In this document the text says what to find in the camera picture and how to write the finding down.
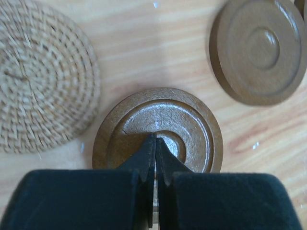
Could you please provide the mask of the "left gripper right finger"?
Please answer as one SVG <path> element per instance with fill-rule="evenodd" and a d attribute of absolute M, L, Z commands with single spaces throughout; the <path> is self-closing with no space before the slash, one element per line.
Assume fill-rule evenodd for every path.
<path fill-rule="evenodd" d="M 299 230 L 281 181 L 267 173 L 195 173 L 156 141 L 162 230 Z"/>

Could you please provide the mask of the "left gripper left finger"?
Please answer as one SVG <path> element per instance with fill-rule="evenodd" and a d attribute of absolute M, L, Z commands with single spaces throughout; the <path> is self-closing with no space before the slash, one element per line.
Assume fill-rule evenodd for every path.
<path fill-rule="evenodd" d="M 116 169 L 34 170 L 17 185 L 3 230 L 147 230 L 153 225 L 156 136 Z"/>

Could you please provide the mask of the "brown wooden coaster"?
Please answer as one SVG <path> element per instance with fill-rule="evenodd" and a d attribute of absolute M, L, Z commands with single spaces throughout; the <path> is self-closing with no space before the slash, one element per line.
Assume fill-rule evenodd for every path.
<path fill-rule="evenodd" d="M 216 118 L 196 96 L 175 88 L 147 89 L 119 102 L 96 134 L 92 167 L 118 167 L 149 134 L 162 138 L 171 153 L 190 170 L 221 170 L 223 139 Z"/>
<path fill-rule="evenodd" d="M 294 4 L 299 10 L 302 18 L 305 20 L 306 19 L 305 10 L 307 9 L 307 1 L 306 0 L 294 0 Z"/>
<path fill-rule="evenodd" d="M 307 68 L 307 29 L 288 0 L 228 0 L 210 35 L 216 79 L 233 99 L 252 106 L 287 100 Z"/>

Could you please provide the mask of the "woven rattan coaster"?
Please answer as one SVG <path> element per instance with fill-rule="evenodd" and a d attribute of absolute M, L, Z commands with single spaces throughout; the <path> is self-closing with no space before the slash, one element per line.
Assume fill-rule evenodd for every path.
<path fill-rule="evenodd" d="M 0 150 L 66 144 L 99 113 L 100 69 L 78 25 L 36 0 L 0 3 Z"/>

